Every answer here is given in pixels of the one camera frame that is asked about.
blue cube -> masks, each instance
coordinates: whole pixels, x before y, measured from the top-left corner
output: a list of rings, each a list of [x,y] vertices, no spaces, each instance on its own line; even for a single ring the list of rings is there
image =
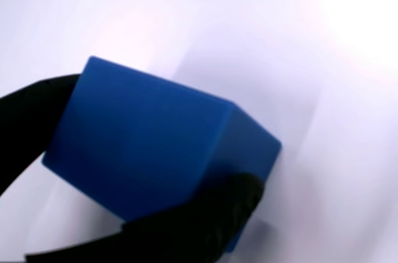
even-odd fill
[[[279,151],[234,103],[91,57],[43,163],[132,221],[232,173],[265,182]]]

